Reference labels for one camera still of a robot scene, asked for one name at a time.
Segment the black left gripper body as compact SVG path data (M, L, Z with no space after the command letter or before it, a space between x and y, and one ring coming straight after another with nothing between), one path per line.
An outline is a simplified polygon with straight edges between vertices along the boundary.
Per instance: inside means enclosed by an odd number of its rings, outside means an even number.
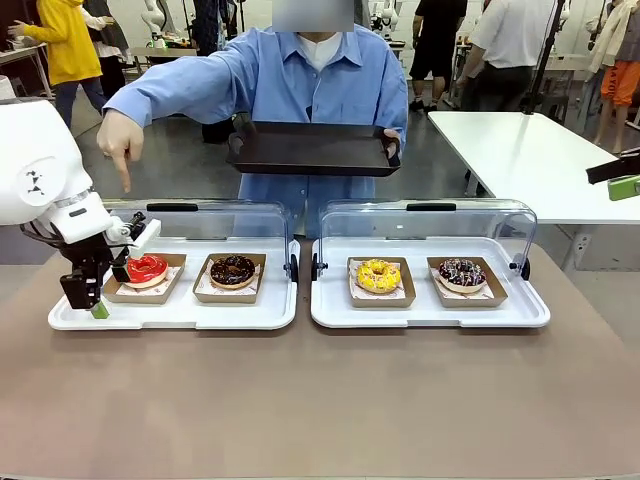
M60 247L61 255L72 264L75 276L103 276L114 259L103 233Z

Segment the person's torso blue shirt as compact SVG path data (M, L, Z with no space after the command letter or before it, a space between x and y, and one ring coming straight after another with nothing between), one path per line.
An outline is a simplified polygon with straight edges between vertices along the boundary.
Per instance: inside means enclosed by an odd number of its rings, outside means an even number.
M378 35L355 26L314 43L293 32L253 29L226 47L256 56L256 86L238 111L255 121L374 125L390 47ZM319 212L332 200L371 199L371 177L245 174L243 200L280 202L293 216L294 231L318 236Z

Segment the person's left forearm blue sleeve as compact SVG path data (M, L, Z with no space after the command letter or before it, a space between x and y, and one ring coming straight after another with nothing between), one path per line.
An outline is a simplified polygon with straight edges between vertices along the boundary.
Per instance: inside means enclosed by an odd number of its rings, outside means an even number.
M408 113L407 82L399 60L391 53L386 59L373 124L385 127L405 143Z

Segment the white background table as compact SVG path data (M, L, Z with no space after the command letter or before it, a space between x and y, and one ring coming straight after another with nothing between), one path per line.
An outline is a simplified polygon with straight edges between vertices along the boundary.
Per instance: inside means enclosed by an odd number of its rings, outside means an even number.
M565 271L640 272L640 197L612 201L587 169L614 155L535 113L437 111L430 121L493 197L527 205L541 225L571 226Z

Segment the mannequin with orange shorts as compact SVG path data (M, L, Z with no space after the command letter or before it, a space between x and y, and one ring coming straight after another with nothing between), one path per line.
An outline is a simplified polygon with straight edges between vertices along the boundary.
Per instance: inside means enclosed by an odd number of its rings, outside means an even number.
M604 70L602 110L593 142L600 146L615 117L613 154L623 150L623 136L633 95L640 85L640 0L611 0L611 9L595 29L588 71Z

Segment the clear plastic dome lid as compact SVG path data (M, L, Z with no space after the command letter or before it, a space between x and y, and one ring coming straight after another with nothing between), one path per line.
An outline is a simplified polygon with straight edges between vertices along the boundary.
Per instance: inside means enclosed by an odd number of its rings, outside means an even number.
M122 219L140 212L161 230L148 252L207 256L213 253L265 254L292 282L298 281L299 247L290 232L290 215L279 203L243 200L109 201L107 210Z
M527 281L529 252L537 215L509 199L340 200L321 211L320 234L313 247L311 278L328 271L329 241L383 240L406 245L430 238L492 240L506 251L509 271Z

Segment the person's right forearm blue sleeve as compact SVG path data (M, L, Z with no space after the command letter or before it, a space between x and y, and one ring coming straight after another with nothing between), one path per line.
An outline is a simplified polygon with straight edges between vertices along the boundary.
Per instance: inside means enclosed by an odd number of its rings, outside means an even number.
M182 57L150 68L120 89L105 111L121 113L140 127L174 114L201 124L217 123L248 105L257 71L257 58L246 49Z

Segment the brown cardboard donut tray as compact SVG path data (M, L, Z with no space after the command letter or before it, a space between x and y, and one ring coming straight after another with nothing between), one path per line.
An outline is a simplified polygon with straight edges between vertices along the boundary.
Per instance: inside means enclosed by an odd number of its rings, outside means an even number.
M434 277L431 274L431 269L437 267L441 262L443 262L446 259L449 258L464 258L464 259L469 259L472 260L476 263L478 263L487 273L488 275L488 283L489 286L494 294L494 298L493 299L450 299L450 298L445 298L442 293L440 292L439 288L437 287L437 284L435 282ZM469 256L460 256L460 257L434 257L434 256L429 256L426 258L426 264L427 264L427 269L428 269L428 273L430 275L430 278L432 280L432 283L434 285L434 289L436 292L436 296L438 297L438 299L440 300L440 303L442 304L443 307L445 308L450 308L450 309L454 309L454 308L497 308L499 307L502 303L504 303L507 298L508 298L508 294L505 290L505 288L503 287L501 281L499 280L498 276L494 273L494 271L492 270L492 268L489 266L489 264L487 263L487 261L483 258L483 257L469 257Z
M382 259L393 263L399 263L401 268L401 277L404 286L405 297L404 298L374 298L374 299L356 299L353 298L350 289L349 295L351 297L352 305L355 308L370 308L370 309L379 309L379 308L409 308L414 300L416 299L416 290L413 282L413 278L407 263L407 260L404 257L379 257L379 258L369 258L369 257L349 257L347 260L347 271L349 266L349 261L351 259L355 260L366 260L366 259Z
M103 287L103 296L109 300L111 303L122 303L122 304L148 304L148 305L164 305L169 297L171 296L173 290L179 283L181 279L182 273L184 272L187 255L186 254L167 254L167 253L155 253L155 255L163 257L168 265L171 267L180 267L181 271L176 276L174 283L171 288L162 296L119 296L116 295L116 291L118 288L124 284L119 283L116 279L111 275L106 281Z
M227 256L231 256L231 255L243 255L246 256L248 258L250 258L255 264L256 267L258 264L262 265L262 274L260 276L260 284L259 284L259 289L258 292L254 295L221 295L221 296L214 296L214 295L203 295L203 294L197 294L194 292L195 290L195 284L198 282L198 280L201 278L201 275L204 273L206 264L208 263L209 260L212 260L213 262L219 258L224 258ZM204 304L214 304L214 303L235 303L235 304L255 304L257 301L257 297L258 297L258 293L262 284L262 277L263 274L265 272L265 267L266 267L266 255L264 253L213 253L213 254L209 254L204 263L202 264L202 267L200 269L200 272L197 276L197 279L194 282L193 285L193 289L192 292L195 295L196 299Z

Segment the person's right hand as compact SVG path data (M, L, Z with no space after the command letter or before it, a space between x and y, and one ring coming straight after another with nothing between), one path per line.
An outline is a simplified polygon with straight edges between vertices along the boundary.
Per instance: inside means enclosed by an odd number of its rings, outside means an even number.
M131 191L129 164L141 158L144 132L131 118L113 109L108 109L97 133L97 144L103 154L110 158L120 176L125 193Z

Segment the red glazed donut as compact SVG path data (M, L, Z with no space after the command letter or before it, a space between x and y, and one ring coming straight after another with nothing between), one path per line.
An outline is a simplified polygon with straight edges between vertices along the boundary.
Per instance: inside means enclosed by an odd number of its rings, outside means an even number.
M146 289L162 282L168 273L168 262L157 255L130 258L127 263L129 281L126 285L134 289Z

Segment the person in yellow hoodie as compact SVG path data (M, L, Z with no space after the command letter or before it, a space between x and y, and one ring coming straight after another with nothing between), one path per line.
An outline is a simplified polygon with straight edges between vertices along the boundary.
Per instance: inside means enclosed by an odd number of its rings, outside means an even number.
M91 105L101 111L106 99L101 87L101 64L81 13L83 0L37 0L40 25L16 20L8 27L13 37L27 36L47 45L49 81L55 106L66 125L72 123L73 104L83 89Z

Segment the black serving tray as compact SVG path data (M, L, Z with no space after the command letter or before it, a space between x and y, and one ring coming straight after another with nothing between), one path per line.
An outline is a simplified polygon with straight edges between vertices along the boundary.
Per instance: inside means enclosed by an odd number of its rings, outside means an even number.
M284 122L243 123L229 136L227 162L243 174L388 177L383 128Z

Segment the white plastic display tray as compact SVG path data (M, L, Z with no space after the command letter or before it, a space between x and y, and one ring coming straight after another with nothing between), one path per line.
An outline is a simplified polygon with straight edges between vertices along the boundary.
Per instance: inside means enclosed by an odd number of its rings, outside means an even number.
M512 256L486 237L431 237L425 240L334 237L313 243L312 252L328 265L312 282L311 316L328 328L540 328L551 313L533 286L509 268ZM429 257L481 257L507 293L494 308L446 308L437 297L427 267ZM355 307L348 285L349 258L396 257L407 261L416 298L408 307Z
M300 253L297 241L284 246L281 238L230 238L226 241L187 240L159 237L149 246L151 253L184 254L186 265L177 285L163 305L113 303L103 298L109 316L96 319L86 310L74 310L61 298L48 314L51 328L60 331L194 329L277 330L295 316L297 284L285 271L286 262ZM211 254L264 254L257 299L253 304L203 303L193 293L200 270Z

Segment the person in black clothes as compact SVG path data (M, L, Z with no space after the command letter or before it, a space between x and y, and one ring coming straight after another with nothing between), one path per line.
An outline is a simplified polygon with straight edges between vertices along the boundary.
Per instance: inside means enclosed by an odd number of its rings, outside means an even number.
M420 0L412 22L414 58L409 72L414 99L409 110L434 111L451 85L456 34L468 0Z

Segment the person in white shirt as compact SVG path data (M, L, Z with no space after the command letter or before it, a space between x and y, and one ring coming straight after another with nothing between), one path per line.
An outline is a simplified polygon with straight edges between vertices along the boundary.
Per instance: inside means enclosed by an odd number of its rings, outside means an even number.
M556 0L490 0L471 34L457 84L463 111L516 111L527 92Z

